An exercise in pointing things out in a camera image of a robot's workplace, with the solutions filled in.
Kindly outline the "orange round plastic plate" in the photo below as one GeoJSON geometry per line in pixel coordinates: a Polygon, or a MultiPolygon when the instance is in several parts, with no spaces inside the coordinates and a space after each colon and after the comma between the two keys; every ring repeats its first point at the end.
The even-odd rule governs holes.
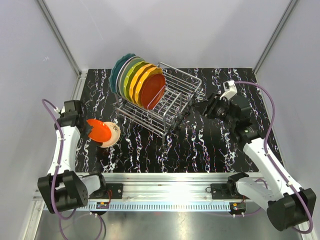
{"type": "Polygon", "coordinates": [[[138,104],[146,110],[152,110],[165,92],[166,79],[163,74],[148,76],[139,91],[138,104]]]}

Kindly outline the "teal scalloped plate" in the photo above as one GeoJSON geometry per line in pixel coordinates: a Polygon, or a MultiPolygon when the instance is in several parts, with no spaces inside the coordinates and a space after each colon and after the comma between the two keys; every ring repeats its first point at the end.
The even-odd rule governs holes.
{"type": "Polygon", "coordinates": [[[117,60],[114,67],[111,69],[111,73],[110,73],[108,81],[109,81],[109,87],[110,87],[112,93],[119,95],[119,90],[117,87],[118,74],[119,74],[122,66],[125,64],[125,62],[135,56],[136,55],[134,53],[128,53],[128,54],[122,56],[119,60],[117,60]]]}

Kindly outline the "cream plate black motif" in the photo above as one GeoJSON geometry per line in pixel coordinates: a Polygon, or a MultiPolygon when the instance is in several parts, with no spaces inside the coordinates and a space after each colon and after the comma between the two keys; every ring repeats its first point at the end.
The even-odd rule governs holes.
{"type": "Polygon", "coordinates": [[[105,142],[98,142],[97,146],[100,148],[109,148],[118,142],[121,136],[121,130],[120,130],[120,127],[114,122],[105,121],[104,124],[109,127],[111,131],[111,138],[105,142]]]}

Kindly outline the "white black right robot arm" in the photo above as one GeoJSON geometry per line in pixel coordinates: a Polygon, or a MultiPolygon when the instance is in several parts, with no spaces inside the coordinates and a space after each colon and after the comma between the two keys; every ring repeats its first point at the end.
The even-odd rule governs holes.
{"type": "Polygon", "coordinates": [[[244,196],[254,201],[278,231],[308,222],[309,228],[299,230],[299,233],[311,233],[316,194],[295,181],[269,150],[267,139],[252,122],[249,101],[238,95],[227,100],[213,93],[208,100],[197,103],[195,108],[202,116],[221,120],[228,127],[238,148],[254,162],[268,184],[264,187],[247,173],[236,173],[228,177],[228,196],[233,199],[244,196]]]}

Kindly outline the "lime green dotted plate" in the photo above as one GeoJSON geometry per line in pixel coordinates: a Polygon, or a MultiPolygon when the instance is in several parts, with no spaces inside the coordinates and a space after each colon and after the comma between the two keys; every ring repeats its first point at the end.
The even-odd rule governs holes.
{"type": "Polygon", "coordinates": [[[131,97],[130,97],[130,86],[131,86],[131,81],[134,77],[134,75],[136,74],[136,72],[143,66],[147,65],[148,63],[146,61],[140,61],[135,63],[128,71],[128,73],[125,76],[124,79],[124,83],[123,83],[123,94],[124,97],[128,100],[128,101],[132,101],[131,97]]]}

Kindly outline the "orange dotted scalloped plate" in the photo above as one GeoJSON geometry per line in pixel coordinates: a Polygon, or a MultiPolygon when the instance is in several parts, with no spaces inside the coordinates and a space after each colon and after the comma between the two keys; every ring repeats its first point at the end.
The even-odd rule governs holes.
{"type": "Polygon", "coordinates": [[[130,83],[130,88],[129,88],[129,97],[130,97],[130,101],[133,104],[136,104],[136,100],[135,100],[135,91],[136,91],[136,87],[138,85],[138,82],[140,81],[141,76],[149,69],[155,68],[156,66],[152,63],[145,63],[144,65],[140,65],[139,69],[136,71],[136,73],[134,74],[131,83],[130,83]]]}

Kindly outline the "bright orange small plate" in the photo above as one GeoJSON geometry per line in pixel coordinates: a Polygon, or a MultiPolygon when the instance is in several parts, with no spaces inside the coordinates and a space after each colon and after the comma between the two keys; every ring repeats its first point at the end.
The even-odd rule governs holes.
{"type": "Polygon", "coordinates": [[[86,121],[89,127],[93,127],[89,138],[95,142],[103,143],[107,142],[111,138],[111,130],[104,124],[104,122],[98,119],[88,119],[86,121]]]}

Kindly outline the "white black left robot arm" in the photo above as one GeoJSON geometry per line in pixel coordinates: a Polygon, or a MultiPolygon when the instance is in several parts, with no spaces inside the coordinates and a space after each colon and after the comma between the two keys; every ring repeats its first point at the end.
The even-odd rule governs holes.
{"type": "Polygon", "coordinates": [[[49,212],[61,216],[64,211],[85,207],[91,195],[97,199],[105,197],[108,187],[100,172],[80,178],[75,171],[78,142],[91,130],[84,118],[82,102],[65,101],[62,109],[54,107],[54,110],[59,114],[53,119],[55,151],[50,168],[38,179],[37,187],[49,212]]]}

